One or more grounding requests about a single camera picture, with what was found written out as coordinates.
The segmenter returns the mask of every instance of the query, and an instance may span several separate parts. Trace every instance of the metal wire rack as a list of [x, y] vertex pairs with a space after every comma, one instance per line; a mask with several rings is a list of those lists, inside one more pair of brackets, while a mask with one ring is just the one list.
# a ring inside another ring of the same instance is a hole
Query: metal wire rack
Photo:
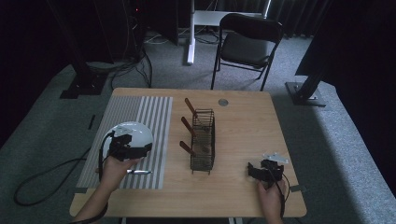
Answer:
[[215, 113], [213, 109], [196, 109], [192, 116], [192, 128], [196, 137], [191, 139], [191, 148], [196, 153], [191, 156], [191, 170], [204, 171], [210, 174], [215, 163]]

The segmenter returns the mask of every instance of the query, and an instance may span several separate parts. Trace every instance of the stand base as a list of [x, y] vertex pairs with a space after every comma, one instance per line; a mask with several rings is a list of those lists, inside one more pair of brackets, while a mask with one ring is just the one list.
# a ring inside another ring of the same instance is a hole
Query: stand base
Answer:
[[303, 82], [286, 82], [286, 89], [288, 89], [290, 97], [295, 105], [315, 105], [324, 107], [326, 106], [325, 102], [323, 101], [320, 92], [315, 90], [314, 94], [307, 100], [302, 100], [298, 98], [297, 91], [303, 86]]
[[79, 95], [100, 95], [102, 88], [105, 86], [108, 74], [97, 76], [90, 87], [80, 87], [78, 85], [78, 77], [75, 77], [69, 86], [69, 89], [63, 91], [61, 99], [77, 99]]

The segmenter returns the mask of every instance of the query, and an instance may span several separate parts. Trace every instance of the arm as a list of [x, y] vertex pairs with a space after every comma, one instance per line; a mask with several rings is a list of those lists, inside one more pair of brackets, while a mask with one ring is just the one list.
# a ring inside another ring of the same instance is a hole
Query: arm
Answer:
[[139, 161], [118, 161], [111, 156], [108, 157], [105, 162], [101, 183], [73, 221], [81, 221], [99, 215], [105, 208], [111, 193], [119, 187], [121, 180], [127, 174], [127, 170]]
[[[284, 180], [277, 182], [282, 194], [284, 194], [286, 185]], [[274, 184], [271, 188], [265, 189], [261, 181], [257, 181], [257, 189], [260, 197], [260, 204], [262, 212], [268, 224], [283, 224], [282, 217], [280, 216], [281, 201], [279, 189]]]

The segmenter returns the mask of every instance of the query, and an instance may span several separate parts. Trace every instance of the desk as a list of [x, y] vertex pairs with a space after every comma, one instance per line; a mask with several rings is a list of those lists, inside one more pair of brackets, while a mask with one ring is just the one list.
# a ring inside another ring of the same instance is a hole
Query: desk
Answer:
[[[277, 152], [288, 158], [284, 174], [298, 185], [290, 155], [268, 92], [193, 91], [166, 89], [115, 89], [112, 97], [172, 97], [163, 186], [160, 189], [118, 189], [109, 200], [108, 217], [261, 217], [256, 184], [248, 176], [248, 162], [260, 167], [262, 154]], [[192, 114], [184, 99], [195, 108], [212, 108], [216, 118], [216, 158], [210, 175], [190, 169], [190, 155], [178, 144], [191, 135], [180, 121]], [[219, 105], [226, 99], [226, 106]], [[111, 114], [107, 113], [102, 123]], [[70, 207], [75, 216], [94, 189], [76, 193]], [[303, 195], [291, 192], [285, 217], [306, 213]]]

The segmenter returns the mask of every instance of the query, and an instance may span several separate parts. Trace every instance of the chair backrest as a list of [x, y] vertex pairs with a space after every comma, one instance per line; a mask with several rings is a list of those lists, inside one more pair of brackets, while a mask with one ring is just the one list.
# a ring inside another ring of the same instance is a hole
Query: chair backrest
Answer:
[[239, 13], [225, 15], [221, 19], [219, 27], [252, 39], [263, 39], [274, 43], [279, 43], [283, 37], [281, 23]]

